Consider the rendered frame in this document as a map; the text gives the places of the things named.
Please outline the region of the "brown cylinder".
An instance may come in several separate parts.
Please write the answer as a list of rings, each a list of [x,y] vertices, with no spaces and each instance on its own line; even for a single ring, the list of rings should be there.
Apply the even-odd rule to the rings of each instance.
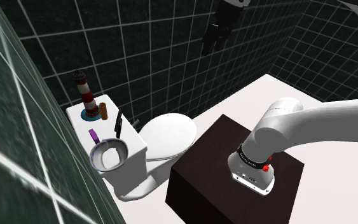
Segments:
[[[103,120],[107,120],[107,119],[108,119],[108,113],[107,113],[106,103],[105,103],[105,102],[101,102],[101,103],[99,104],[99,109],[100,109],[101,118],[102,118]]]

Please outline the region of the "purple flat stick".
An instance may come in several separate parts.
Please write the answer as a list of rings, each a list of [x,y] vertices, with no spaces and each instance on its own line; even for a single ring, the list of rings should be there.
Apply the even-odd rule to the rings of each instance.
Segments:
[[[93,129],[89,129],[88,132],[89,132],[89,134],[91,135],[91,138],[93,139],[94,143],[95,143],[95,144],[99,144],[99,143],[100,143],[100,140],[99,140],[99,137],[98,137],[98,135],[96,134],[96,132],[95,132]]]

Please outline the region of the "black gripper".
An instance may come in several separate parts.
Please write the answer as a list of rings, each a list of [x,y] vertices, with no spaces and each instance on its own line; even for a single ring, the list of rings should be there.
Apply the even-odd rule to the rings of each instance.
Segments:
[[[245,6],[243,0],[219,0],[214,14],[215,22],[209,24],[203,36],[202,55],[207,56],[213,49],[223,49],[233,25],[237,22]]]

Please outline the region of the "white toilet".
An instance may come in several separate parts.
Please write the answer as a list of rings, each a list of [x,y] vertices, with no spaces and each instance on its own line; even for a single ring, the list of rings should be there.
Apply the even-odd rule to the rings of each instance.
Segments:
[[[88,130],[93,129],[100,142],[116,138],[114,125],[118,107],[108,95],[96,97],[95,102],[105,102],[108,119],[86,121],[81,117],[83,104],[66,109],[75,133],[88,154],[95,146]],[[110,172],[97,171],[114,188],[114,193],[122,201],[141,199],[168,180],[173,164],[195,142],[196,125],[192,119],[179,113],[167,113],[151,119],[141,131],[137,132],[122,115],[121,136],[128,146],[128,159],[118,169]],[[115,149],[103,154],[103,164],[109,168],[120,162]]]

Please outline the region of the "red white lighthouse figure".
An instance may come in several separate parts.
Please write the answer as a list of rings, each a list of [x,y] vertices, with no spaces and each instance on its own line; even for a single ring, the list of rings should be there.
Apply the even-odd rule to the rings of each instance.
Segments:
[[[98,104],[95,102],[90,87],[88,86],[85,73],[80,70],[75,70],[72,77],[76,83],[85,107],[81,112],[81,117],[86,121],[95,121],[100,119],[100,109]]]

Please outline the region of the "white bowl blue dotted rim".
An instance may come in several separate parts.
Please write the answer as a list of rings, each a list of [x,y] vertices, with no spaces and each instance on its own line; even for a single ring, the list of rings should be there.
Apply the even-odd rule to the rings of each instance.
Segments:
[[[109,149],[115,149],[120,162],[115,166],[107,168],[103,164],[103,154]],[[127,144],[118,138],[104,139],[97,143],[90,152],[90,163],[93,168],[100,172],[110,172],[120,168],[128,159],[128,146]]]

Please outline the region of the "dark brown robot stand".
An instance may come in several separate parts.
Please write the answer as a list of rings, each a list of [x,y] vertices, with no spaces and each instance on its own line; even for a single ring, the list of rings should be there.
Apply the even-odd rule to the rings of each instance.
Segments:
[[[228,157],[249,130],[221,115],[172,166],[166,203],[185,224],[289,224],[304,164],[276,153],[266,196],[233,180]]]

